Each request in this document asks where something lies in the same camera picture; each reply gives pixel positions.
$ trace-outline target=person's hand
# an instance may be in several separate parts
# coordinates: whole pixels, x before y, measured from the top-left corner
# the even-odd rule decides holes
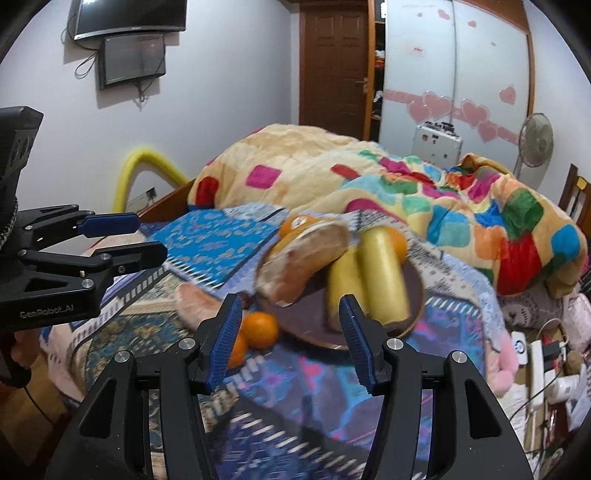
[[[12,359],[23,367],[30,367],[37,359],[41,347],[39,346],[39,330],[23,330],[14,332],[14,338],[17,340],[12,347]]]

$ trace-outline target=door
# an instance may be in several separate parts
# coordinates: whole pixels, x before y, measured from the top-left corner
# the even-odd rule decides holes
[[[367,3],[301,4],[300,124],[362,138]]]

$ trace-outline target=heart decal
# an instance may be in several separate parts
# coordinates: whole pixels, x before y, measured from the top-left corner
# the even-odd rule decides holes
[[[478,134],[484,143],[488,143],[499,136],[499,129],[489,121],[478,122]]]
[[[462,100],[462,113],[466,117],[466,122],[472,128],[476,128],[479,122],[486,122],[489,117],[488,108],[484,105],[474,105],[471,100]]]
[[[517,92],[512,85],[507,87],[505,90],[501,90],[499,97],[501,98],[501,102],[508,103],[509,105],[515,105],[515,100],[517,100]]]
[[[407,104],[407,110],[416,124],[422,124],[431,118],[431,109],[427,105],[412,101]]]
[[[423,103],[431,109],[431,118],[439,120],[452,112],[452,99],[449,97],[438,97],[433,92],[423,93]]]

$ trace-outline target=orange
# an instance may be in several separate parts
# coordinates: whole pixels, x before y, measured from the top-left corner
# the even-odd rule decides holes
[[[387,229],[390,233],[390,239],[392,240],[392,244],[394,244],[394,251],[396,252],[398,261],[402,265],[406,260],[406,256],[408,253],[406,237],[400,230],[397,230],[394,227],[387,226]]]
[[[279,338],[279,324],[269,313],[252,312],[242,321],[241,332],[251,348],[270,348]]]
[[[292,215],[289,216],[287,218],[287,220],[285,220],[285,222],[283,222],[281,224],[281,228],[279,228],[279,237],[283,238],[285,237],[289,232],[291,232],[292,230],[295,230],[296,228],[298,228],[299,226],[305,224],[305,223],[316,223],[318,221],[317,218],[312,217],[312,215]]]
[[[234,348],[232,348],[232,354],[230,360],[228,360],[228,370],[237,368],[244,363],[244,358],[248,353],[248,343],[244,338],[244,335],[238,332],[236,341],[234,342]]]

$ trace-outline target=flat screen tv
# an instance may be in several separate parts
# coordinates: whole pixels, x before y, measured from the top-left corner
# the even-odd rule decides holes
[[[80,0],[74,40],[136,31],[184,31],[187,0]]]

